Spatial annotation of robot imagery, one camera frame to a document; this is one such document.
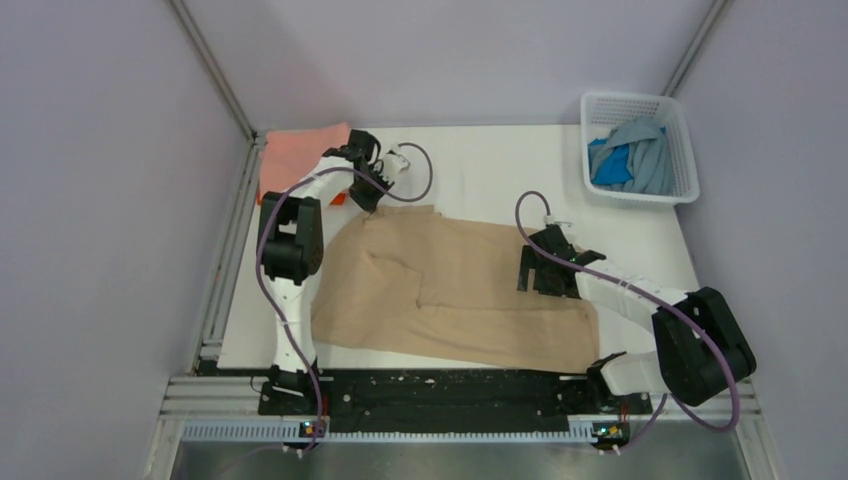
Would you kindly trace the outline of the beige t shirt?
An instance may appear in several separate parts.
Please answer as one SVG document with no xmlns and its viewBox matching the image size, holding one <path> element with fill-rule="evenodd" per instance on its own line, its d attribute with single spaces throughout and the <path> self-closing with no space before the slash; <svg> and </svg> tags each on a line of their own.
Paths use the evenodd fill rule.
<svg viewBox="0 0 848 480">
<path fill-rule="evenodd" d="M 321 342 L 513 369 L 579 373 L 601 355 L 587 301 L 517 287 L 510 226 L 430 206 L 351 219 L 326 248 L 312 303 Z"/>
</svg>

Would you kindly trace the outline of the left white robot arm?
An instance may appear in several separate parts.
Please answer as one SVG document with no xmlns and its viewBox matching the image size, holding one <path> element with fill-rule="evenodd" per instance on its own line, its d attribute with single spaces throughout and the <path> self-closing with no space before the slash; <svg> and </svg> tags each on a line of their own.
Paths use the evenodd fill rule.
<svg viewBox="0 0 848 480">
<path fill-rule="evenodd" d="M 324 210 L 344 194 L 374 212 L 409 166 L 399 146 L 384 149 L 373 134 L 352 130 L 313 153 L 300 178 L 280 185 L 261 177 L 254 274 L 275 319 L 268 387 L 297 413 L 321 397 L 310 309 L 327 244 Z"/>
</svg>

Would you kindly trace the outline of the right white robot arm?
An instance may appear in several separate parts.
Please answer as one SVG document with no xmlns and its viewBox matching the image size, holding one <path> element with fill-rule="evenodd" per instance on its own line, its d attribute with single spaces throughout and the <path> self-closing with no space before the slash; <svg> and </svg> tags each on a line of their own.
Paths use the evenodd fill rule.
<svg viewBox="0 0 848 480">
<path fill-rule="evenodd" d="M 588 301 L 653 339 L 646 352 L 614 352 L 588 367 L 586 397 L 594 409 L 612 412 L 635 393 L 669 394 L 696 407 L 757 370 L 757 359 L 718 290 L 661 287 L 628 274 L 602 253 L 578 251 L 556 224 L 524 240 L 518 290 Z"/>
</svg>

